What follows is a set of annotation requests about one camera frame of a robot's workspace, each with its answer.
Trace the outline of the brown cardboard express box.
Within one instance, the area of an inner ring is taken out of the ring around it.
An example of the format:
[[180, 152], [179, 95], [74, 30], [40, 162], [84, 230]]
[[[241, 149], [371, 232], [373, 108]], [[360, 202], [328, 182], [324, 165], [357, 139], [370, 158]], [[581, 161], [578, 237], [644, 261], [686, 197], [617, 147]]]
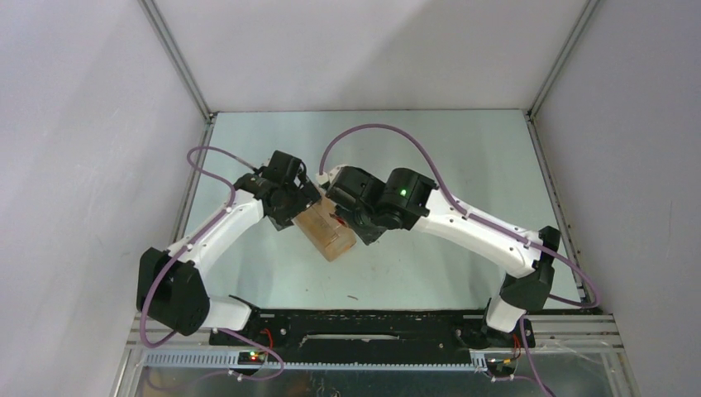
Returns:
[[324, 196], [297, 215], [293, 224], [329, 262], [338, 259], [356, 244], [355, 234], [336, 217], [333, 202]]

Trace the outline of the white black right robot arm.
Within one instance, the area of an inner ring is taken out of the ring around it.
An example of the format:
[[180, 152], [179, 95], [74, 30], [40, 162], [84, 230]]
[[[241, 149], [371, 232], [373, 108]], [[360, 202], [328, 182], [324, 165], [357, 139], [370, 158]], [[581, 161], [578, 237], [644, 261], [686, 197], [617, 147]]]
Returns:
[[557, 229], [522, 229], [470, 205], [461, 213], [458, 201], [447, 199], [433, 179], [407, 168], [382, 181], [361, 168], [339, 165], [318, 174], [317, 182], [334, 203], [335, 215], [366, 245], [387, 231], [422, 232], [499, 266], [503, 283], [480, 324], [488, 344], [503, 345], [524, 314], [543, 309], [554, 280]]

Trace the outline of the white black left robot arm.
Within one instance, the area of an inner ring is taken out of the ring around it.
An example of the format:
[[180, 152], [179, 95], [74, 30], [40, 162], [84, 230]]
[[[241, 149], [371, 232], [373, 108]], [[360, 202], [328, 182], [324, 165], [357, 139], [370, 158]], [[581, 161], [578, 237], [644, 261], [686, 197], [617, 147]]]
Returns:
[[301, 159], [275, 151], [265, 165], [250, 165], [231, 182], [210, 173], [227, 187], [221, 206], [193, 232], [159, 250], [151, 247], [140, 258], [136, 309], [173, 333], [189, 336], [201, 328], [229, 329], [241, 344], [261, 334], [254, 309], [236, 297], [207, 291], [206, 279], [222, 254], [247, 230], [267, 218], [277, 230], [320, 202]]

